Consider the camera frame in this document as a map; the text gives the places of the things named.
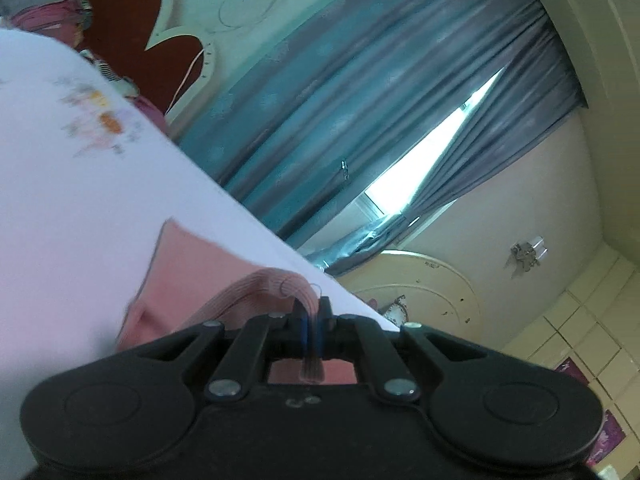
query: white bed sheet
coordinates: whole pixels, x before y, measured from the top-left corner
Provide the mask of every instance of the white bed sheet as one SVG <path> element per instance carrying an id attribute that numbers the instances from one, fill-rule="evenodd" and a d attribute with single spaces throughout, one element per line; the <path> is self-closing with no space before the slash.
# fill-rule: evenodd
<path id="1" fill-rule="evenodd" d="M 87 115 L 104 110 L 122 133 L 90 133 L 102 123 Z M 87 150 L 92 142 L 100 149 Z M 113 350 L 168 218 L 256 264 L 303 274 L 337 314 L 395 330 L 261 225 L 73 51 L 0 30 L 3 480 L 34 465 L 18 425 L 24 395 Z"/>

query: purple decorative tile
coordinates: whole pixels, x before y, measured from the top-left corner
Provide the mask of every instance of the purple decorative tile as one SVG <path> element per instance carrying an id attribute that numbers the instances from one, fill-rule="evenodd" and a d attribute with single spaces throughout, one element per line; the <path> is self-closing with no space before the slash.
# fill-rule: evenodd
<path id="1" fill-rule="evenodd" d="M 578 365 L 570 357 L 568 357 L 558 365 L 558 367 L 556 368 L 556 372 L 570 375 L 574 379 L 578 379 L 582 384 L 589 384 L 589 380 L 587 379 L 587 377 L 582 373 L 582 370 L 578 368 Z"/>
<path id="2" fill-rule="evenodd" d="M 589 467 L 595 466 L 603 460 L 604 457 L 611 453 L 614 448 L 625 439 L 625 437 L 625 432 L 620 427 L 616 417 L 613 416 L 613 413 L 609 410 L 604 412 L 604 426 L 598 436 L 596 445 L 593 447 L 593 450 L 589 455 L 587 465 Z"/>

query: pile of clothes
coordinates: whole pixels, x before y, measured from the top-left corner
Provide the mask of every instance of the pile of clothes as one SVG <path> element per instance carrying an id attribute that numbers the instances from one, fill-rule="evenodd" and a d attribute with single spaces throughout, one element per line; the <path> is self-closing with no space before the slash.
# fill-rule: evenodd
<path id="1" fill-rule="evenodd" d="M 0 16 L 4 27 L 49 36 L 76 49 L 82 44 L 84 31 L 91 25 L 93 12 L 89 0 L 0 0 Z M 133 81 L 117 75 L 105 60 L 99 59 L 90 50 L 84 48 L 81 54 L 123 97 L 159 130 L 167 133 L 164 114 L 140 95 Z"/>

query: white cable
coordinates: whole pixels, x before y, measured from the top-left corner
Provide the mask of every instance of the white cable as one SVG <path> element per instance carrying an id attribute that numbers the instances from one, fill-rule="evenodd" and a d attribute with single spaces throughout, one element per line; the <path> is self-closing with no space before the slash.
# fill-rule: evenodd
<path id="1" fill-rule="evenodd" d="M 199 53 L 196 54 L 196 57 L 193 58 L 193 61 L 191 61 L 191 64 L 189 65 L 189 68 L 187 69 L 187 73 L 184 75 L 184 79 L 180 83 L 180 86 L 178 86 L 178 89 L 175 91 L 174 98 L 171 99 L 171 104 L 169 104 L 169 107 L 166 109 L 166 112 L 164 113 L 165 115 L 167 115 L 169 113 L 169 111 L 171 110 L 171 108 L 174 107 L 175 101 L 178 98 L 178 94 L 180 93 L 180 90 L 182 90 L 182 87 L 184 86 L 184 84 L 187 82 L 187 79 L 191 75 L 191 70 L 193 70 L 193 65 L 196 64 L 196 61 L 198 60 L 198 58 L 200 56 L 202 56 L 202 54 L 204 54 L 204 48 L 201 51 L 199 51 Z"/>

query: curtain fold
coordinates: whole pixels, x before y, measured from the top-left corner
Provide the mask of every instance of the curtain fold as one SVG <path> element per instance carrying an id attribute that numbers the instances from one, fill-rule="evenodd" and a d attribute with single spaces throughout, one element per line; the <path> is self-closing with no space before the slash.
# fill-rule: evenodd
<path id="1" fill-rule="evenodd" d="M 415 219 L 463 196 L 532 150 L 583 104 L 574 69 L 548 23 L 500 72 L 402 212 L 371 222 L 307 259 L 334 276 L 365 263 Z"/>
<path id="2" fill-rule="evenodd" d="M 179 145 L 299 247 L 548 25 L 538 0 L 335 0 Z"/>

